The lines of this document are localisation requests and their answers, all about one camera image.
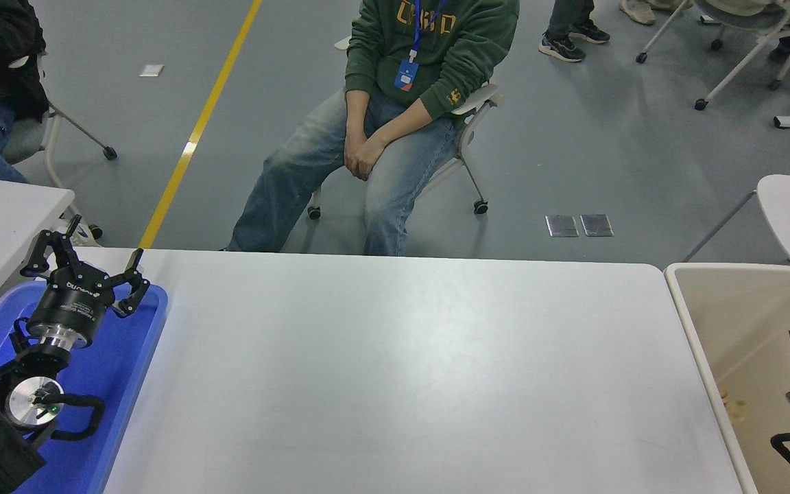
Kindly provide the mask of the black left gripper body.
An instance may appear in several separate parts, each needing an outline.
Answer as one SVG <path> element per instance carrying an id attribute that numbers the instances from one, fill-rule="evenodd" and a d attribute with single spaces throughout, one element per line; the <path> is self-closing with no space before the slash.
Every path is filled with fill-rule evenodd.
<path id="1" fill-rule="evenodd" d="M 29 333 L 40 337 L 44 329 L 59 325 L 83 338 L 96 337 L 107 308 L 114 304 L 114 290 L 97 286 L 102 281 L 91 273 L 78 279 L 68 269 L 53 271 L 27 322 Z"/>

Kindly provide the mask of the person's right hand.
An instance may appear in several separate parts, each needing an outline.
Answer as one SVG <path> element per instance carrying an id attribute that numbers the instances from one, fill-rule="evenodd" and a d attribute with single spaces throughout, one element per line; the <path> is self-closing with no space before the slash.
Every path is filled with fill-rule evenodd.
<path id="1" fill-rule="evenodd" d="M 347 132 L 343 145 L 343 163 L 347 170 L 355 177 L 364 179 L 361 172 L 360 153 L 367 137 L 363 131 Z"/>

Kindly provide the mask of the person's left hand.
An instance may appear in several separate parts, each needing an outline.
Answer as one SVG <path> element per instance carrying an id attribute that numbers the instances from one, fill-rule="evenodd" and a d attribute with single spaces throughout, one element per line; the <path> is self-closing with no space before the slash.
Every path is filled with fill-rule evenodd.
<path id="1" fill-rule="evenodd" d="M 355 151 L 353 159 L 353 175 L 367 181 L 377 161 L 382 156 L 386 144 L 377 139 L 369 139 Z"/>

